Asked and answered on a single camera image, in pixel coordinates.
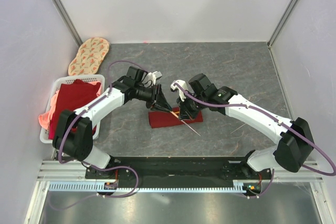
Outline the chopstick with tan handle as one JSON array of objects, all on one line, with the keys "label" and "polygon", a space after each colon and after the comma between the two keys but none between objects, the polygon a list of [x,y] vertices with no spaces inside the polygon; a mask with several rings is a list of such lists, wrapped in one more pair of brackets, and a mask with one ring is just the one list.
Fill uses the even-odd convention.
[{"label": "chopstick with tan handle", "polygon": [[194,130],[189,124],[187,124],[185,121],[183,121],[183,120],[181,120],[180,118],[179,118],[179,116],[175,113],[175,112],[173,112],[173,111],[171,111],[170,112],[175,118],[177,118],[180,122],[182,122],[184,125],[186,125],[190,130],[192,130],[194,133],[196,133],[198,136],[201,136],[196,130]]}]

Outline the red cloth napkin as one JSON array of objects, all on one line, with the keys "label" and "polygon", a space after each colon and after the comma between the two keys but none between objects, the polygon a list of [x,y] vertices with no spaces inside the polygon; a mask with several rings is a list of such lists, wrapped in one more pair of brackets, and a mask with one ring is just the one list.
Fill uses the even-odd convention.
[{"label": "red cloth napkin", "polygon": [[[178,115],[179,114],[179,108],[178,107],[173,108],[173,112],[175,112]],[[148,113],[148,118],[149,118],[149,125],[153,129],[184,125],[177,118],[175,118],[171,113],[152,111],[152,112]],[[196,119],[194,119],[194,120],[184,120],[184,121],[187,124],[201,123],[201,122],[203,122],[203,115],[200,112],[198,114],[198,116],[196,117]]]}]

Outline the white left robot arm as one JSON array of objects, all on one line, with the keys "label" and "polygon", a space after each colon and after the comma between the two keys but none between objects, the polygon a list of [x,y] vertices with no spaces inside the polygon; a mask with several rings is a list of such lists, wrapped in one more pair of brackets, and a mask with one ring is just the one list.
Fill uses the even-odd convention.
[{"label": "white left robot arm", "polygon": [[78,112],[61,112],[53,139],[58,162],[77,160],[95,168],[103,178],[111,178],[115,173],[114,158],[94,146],[93,128],[113,110],[133,99],[144,101],[152,111],[173,111],[160,84],[145,87],[142,78],[123,76]]}]

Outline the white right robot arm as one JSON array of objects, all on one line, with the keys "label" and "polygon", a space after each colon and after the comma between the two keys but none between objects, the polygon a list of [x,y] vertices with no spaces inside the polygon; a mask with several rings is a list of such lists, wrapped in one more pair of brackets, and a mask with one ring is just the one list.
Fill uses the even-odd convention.
[{"label": "white right robot arm", "polygon": [[191,94],[185,84],[180,85],[177,81],[171,84],[171,89],[179,92],[180,116],[192,119],[200,110],[208,108],[244,122],[274,142],[272,147],[247,154],[246,161],[240,166],[245,178],[254,178],[260,171],[275,167],[296,173],[313,150],[309,124],[300,117],[291,120],[273,114],[226,87],[205,97]]}]

